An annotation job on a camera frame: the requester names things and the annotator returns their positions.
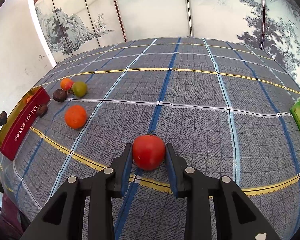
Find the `dark wrinkled passion fruit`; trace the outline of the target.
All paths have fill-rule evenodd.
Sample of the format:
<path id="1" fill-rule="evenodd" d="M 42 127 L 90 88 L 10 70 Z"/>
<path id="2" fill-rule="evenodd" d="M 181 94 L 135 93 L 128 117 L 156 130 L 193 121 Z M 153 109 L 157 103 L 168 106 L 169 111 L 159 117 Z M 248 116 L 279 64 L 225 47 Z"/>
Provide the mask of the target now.
<path id="1" fill-rule="evenodd" d="M 53 92 L 52 97 L 57 102 L 64 102 L 68 97 L 68 93 L 65 90 L 57 89 Z"/>

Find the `small red-orange tomato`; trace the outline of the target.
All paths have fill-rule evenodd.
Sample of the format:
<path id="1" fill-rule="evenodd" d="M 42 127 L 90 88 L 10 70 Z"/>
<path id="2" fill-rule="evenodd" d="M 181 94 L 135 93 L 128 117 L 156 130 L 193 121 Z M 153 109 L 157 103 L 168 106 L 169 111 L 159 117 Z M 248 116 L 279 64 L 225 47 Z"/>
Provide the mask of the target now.
<path id="1" fill-rule="evenodd" d="M 69 91 L 72 89 L 72 85 L 74 84 L 74 81 L 70 78 L 63 78 L 61 80 L 61 89 L 64 91 Z"/>

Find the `large orange tangerine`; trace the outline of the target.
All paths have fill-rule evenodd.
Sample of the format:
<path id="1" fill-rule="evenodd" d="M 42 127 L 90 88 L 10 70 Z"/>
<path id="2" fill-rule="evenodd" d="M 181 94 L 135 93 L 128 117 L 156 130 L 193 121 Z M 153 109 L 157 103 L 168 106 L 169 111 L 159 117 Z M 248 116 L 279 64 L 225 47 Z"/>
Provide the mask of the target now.
<path id="1" fill-rule="evenodd" d="M 87 121 L 87 113 L 80 105 L 71 106 L 65 113 L 66 124 L 72 129 L 82 128 Z"/>

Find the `green tomato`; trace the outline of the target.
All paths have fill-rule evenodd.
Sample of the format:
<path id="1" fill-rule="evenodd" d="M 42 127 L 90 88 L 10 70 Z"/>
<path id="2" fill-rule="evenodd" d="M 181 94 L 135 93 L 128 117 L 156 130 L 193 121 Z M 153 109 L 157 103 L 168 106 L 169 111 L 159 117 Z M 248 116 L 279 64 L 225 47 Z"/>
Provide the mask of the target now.
<path id="1" fill-rule="evenodd" d="M 76 81 L 73 83 L 71 90 L 76 97 L 82 98 L 87 93 L 88 87 L 85 82 Z"/>

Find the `large red tomato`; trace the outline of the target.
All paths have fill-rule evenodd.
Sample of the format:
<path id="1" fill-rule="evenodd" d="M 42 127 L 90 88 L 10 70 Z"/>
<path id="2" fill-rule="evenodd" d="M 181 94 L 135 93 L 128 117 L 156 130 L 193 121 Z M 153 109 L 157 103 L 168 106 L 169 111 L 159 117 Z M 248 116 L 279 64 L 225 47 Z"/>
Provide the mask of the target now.
<path id="1" fill-rule="evenodd" d="M 165 159 L 165 144 L 156 135 L 138 136 L 132 146 L 133 160 L 142 170 L 154 170 Z"/>

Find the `red gold toffee tin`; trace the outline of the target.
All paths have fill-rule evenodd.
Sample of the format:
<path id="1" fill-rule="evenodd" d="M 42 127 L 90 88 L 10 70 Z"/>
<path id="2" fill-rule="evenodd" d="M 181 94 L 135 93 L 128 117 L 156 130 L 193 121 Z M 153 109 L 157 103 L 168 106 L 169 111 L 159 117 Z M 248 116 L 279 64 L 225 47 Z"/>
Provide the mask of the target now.
<path id="1" fill-rule="evenodd" d="M 39 105 L 47 104 L 50 96 L 42 86 L 30 89 L 19 100 L 10 115 L 7 123 L 0 130 L 0 153 L 13 161 L 23 139 L 37 118 L 36 110 Z"/>

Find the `plaid grey blue tablecloth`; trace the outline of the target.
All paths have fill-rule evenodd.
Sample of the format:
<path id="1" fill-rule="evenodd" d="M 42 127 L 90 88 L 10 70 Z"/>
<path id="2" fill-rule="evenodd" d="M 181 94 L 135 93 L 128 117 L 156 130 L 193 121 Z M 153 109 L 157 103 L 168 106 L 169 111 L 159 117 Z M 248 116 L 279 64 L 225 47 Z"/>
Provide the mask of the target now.
<path id="1" fill-rule="evenodd" d="M 300 132 L 290 108 L 300 87 L 265 51 L 205 38 L 149 38 L 63 60 L 38 82 L 63 78 L 82 98 L 51 100 L 16 158 L 0 157 L 2 187 L 30 220 L 69 176 L 108 167 L 125 144 L 152 132 L 206 176 L 232 178 L 281 239 L 300 227 Z M 70 128 L 73 105 L 87 121 Z"/>

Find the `painted landscape folding screen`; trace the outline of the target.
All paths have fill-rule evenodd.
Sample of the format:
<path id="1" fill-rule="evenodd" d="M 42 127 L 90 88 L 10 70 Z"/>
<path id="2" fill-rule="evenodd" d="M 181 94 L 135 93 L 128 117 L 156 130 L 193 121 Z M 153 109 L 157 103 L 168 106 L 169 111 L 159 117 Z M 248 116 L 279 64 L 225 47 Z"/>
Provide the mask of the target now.
<path id="1" fill-rule="evenodd" d="M 264 50 L 300 86 L 296 0 L 33 0 L 56 61 L 151 37 L 204 37 Z"/>

